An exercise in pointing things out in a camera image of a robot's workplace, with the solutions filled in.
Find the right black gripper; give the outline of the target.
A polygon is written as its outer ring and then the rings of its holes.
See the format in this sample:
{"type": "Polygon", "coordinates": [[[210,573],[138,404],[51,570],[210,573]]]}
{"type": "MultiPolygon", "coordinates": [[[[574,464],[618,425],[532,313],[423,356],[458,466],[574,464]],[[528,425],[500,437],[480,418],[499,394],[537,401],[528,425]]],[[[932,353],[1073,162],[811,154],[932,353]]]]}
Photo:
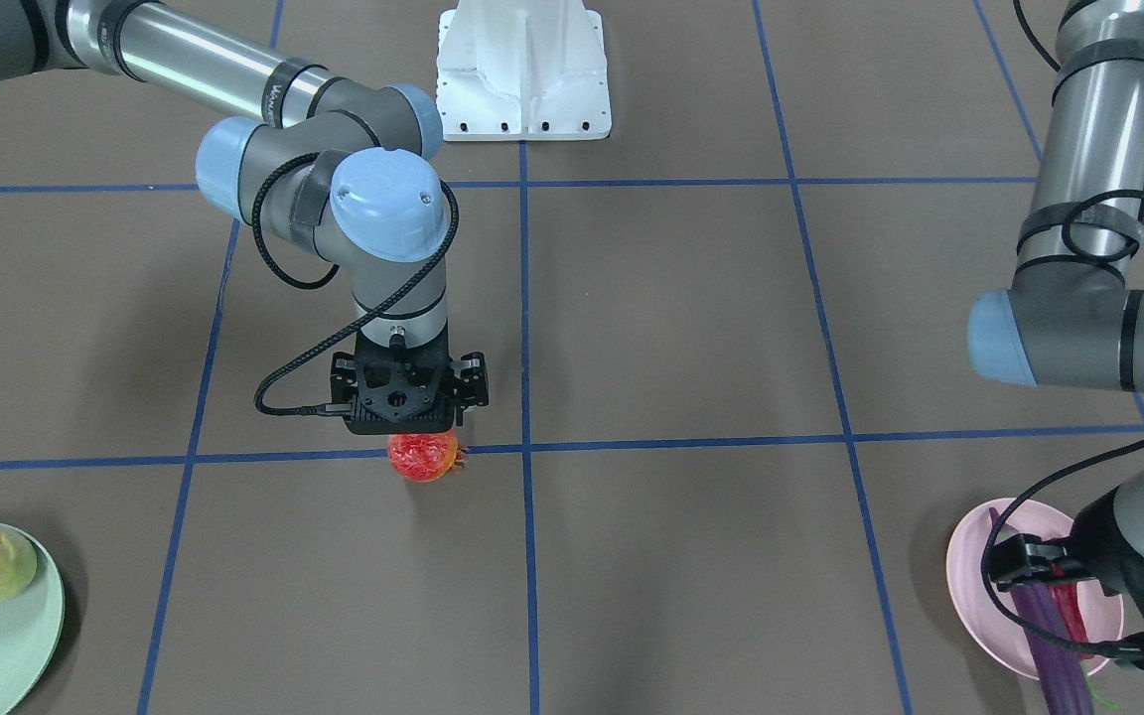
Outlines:
{"type": "Polygon", "coordinates": [[[332,353],[332,402],[352,410],[468,410],[488,398],[485,355],[454,360],[445,337],[422,345],[358,337],[353,353],[332,353]]]}

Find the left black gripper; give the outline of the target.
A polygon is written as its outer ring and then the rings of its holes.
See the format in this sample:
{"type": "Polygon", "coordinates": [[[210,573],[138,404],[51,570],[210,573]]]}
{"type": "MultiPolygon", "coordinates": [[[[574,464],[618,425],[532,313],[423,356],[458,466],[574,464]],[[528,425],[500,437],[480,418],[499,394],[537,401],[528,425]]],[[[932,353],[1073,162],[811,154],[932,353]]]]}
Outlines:
{"type": "MultiPolygon", "coordinates": [[[[1144,621],[1144,557],[1118,529],[1113,496],[1095,500],[1080,513],[1068,533],[1072,558],[1106,596],[1126,596],[1144,621]]],[[[1093,644],[1101,656],[1144,672],[1144,630],[1122,639],[1093,644]]]]}

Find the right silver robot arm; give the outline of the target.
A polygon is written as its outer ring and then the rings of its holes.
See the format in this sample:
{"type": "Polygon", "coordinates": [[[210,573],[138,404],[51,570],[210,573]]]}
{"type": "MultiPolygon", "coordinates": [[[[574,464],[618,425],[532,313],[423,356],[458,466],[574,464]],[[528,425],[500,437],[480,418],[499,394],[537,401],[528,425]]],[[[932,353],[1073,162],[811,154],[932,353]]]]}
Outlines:
{"type": "Polygon", "coordinates": [[[219,110],[194,160],[205,199],[249,227],[291,288],[349,277],[353,321],[263,378],[259,412],[398,432],[486,406],[483,355],[448,352],[460,214],[431,166],[430,96],[372,89],[160,1],[0,1],[0,81],[49,70],[124,76],[219,110]]]}

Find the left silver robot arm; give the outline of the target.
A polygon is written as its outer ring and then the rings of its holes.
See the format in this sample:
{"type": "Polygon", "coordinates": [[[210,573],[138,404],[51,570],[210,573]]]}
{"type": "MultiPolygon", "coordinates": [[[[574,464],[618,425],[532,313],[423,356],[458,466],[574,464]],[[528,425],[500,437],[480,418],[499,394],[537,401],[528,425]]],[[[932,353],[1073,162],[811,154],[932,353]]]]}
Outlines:
{"type": "MultiPolygon", "coordinates": [[[[1052,125],[1009,289],[977,299],[967,327],[977,374],[1020,386],[1144,392],[1144,289],[1126,273],[1144,239],[1144,1],[1075,1],[1055,51],[1052,125]]],[[[1144,448],[1144,438],[1093,467],[1144,448]]],[[[1068,535],[1004,538],[982,547],[990,599],[1030,583],[1094,580],[1126,594],[1144,619],[1144,471],[1077,515],[1068,535]]],[[[1144,670],[1144,633],[1071,643],[1027,617],[1032,637],[1144,670]]]]}

